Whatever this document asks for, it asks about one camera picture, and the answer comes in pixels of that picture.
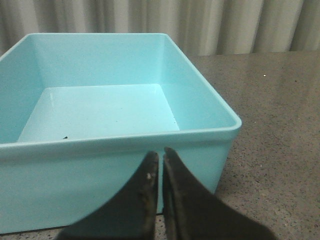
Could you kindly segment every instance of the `plastic bin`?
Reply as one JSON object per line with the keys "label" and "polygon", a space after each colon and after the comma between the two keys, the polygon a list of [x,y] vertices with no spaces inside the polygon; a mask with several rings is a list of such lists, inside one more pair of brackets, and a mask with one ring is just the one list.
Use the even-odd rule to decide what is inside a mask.
{"label": "plastic bin", "polygon": [[240,126],[166,34],[29,34],[0,58],[0,233],[73,223],[165,146],[214,192]]}

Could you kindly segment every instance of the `curtain fold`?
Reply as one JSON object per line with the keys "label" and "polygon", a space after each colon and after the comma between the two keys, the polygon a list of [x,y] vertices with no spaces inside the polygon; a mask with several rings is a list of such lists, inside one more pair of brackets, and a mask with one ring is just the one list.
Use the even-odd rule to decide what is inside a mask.
{"label": "curtain fold", "polygon": [[29,33],[166,33],[187,55],[316,50],[319,0],[0,0],[0,55]]}

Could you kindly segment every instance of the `speckled gray table surface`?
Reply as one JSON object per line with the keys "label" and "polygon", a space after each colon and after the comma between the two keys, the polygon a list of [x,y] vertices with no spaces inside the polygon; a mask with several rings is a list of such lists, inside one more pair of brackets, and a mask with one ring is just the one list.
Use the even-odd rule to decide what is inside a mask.
{"label": "speckled gray table surface", "polygon": [[[320,51],[191,61],[243,121],[216,195],[279,240],[320,239]],[[157,216],[157,240],[166,238],[163,222]],[[0,240],[49,240],[59,231]]]}

